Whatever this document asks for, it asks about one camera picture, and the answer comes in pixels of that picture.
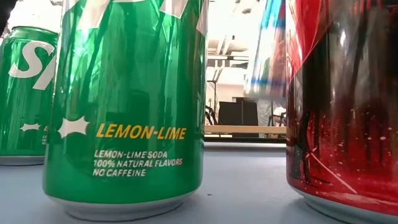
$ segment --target star logo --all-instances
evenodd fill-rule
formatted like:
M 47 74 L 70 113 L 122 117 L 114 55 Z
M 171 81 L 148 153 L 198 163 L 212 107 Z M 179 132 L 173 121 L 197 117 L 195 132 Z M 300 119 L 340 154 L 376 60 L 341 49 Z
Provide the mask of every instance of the star logo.
M 27 130 L 39 130 L 40 125 L 38 123 L 36 124 L 25 124 L 20 128 L 23 132 Z
M 61 128 L 58 130 L 58 132 L 61 134 L 61 138 L 64 138 L 71 133 L 86 134 L 87 125 L 88 122 L 85 121 L 84 116 L 77 121 L 69 121 L 63 118 Z
M 159 11 L 181 19 L 182 14 L 184 13 L 184 10 L 187 6 L 187 3 L 188 0 L 178 0 L 178 1 L 166 0 L 160 6 Z
M 205 0 L 203 2 L 200 15 L 199 15 L 199 21 L 197 24 L 197 31 L 199 31 L 202 35 L 206 36 L 207 33 L 207 12 L 208 12 L 208 7 L 209 7 L 209 0 Z

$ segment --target table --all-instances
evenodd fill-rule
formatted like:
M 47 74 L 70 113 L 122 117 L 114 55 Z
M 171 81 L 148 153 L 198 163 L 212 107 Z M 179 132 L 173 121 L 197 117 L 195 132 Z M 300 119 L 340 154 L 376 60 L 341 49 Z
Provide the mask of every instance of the table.
M 125 223 L 342 224 L 311 209 L 287 185 L 283 147 L 237 145 L 206 144 L 203 183 L 181 207 Z M 65 214 L 44 195 L 42 166 L 0 167 L 0 183 L 2 224 L 90 223 Z

